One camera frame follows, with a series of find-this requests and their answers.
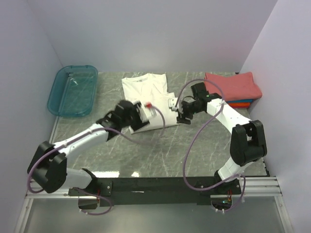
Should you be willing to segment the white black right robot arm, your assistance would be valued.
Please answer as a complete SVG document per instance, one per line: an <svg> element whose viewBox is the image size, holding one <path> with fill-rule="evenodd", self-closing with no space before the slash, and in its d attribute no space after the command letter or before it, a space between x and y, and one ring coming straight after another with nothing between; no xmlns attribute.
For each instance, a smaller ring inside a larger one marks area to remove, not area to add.
<svg viewBox="0 0 311 233"><path fill-rule="evenodd" d="M230 188L230 181L240 177L244 170L267 154L263 124L238 113L224 100L223 93L209 93L205 80L197 79L191 86L193 101L180 97L170 99L168 107L178 113L178 124L191 124L194 114L205 112L218 120L231 134L230 158L216 171L213 188L223 194Z"/></svg>

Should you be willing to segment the white t shirt red print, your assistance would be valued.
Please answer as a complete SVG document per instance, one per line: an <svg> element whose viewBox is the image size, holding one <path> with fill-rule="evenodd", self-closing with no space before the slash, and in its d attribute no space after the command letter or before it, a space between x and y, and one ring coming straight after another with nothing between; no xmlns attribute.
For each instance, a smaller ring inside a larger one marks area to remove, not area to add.
<svg viewBox="0 0 311 233"><path fill-rule="evenodd" d="M173 92L168 92L167 77L165 74L152 74L121 80L124 97L126 100L141 104L151 103L157 107L165 118L165 126L176 126L177 112L168 107L168 100L175 97Z"/></svg>

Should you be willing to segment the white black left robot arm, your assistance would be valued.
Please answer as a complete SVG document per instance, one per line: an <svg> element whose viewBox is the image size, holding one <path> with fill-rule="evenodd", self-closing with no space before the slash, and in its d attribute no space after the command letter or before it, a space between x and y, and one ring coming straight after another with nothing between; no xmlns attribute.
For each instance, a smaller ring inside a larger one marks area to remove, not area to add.
<svg viewBox="0 0 311 233"><path fill-rule="evenodd" d="M143 128L155 115L149 102L142 104L121 100L114 110L71 138L54 144L42 142L28 167L28 180L34 179L41 190L47 193L53 193L61 187L80 189L86 195L97 193L100 190L98 178L88 169L68 168L68 160L121 135L123 128Z"/></svg>

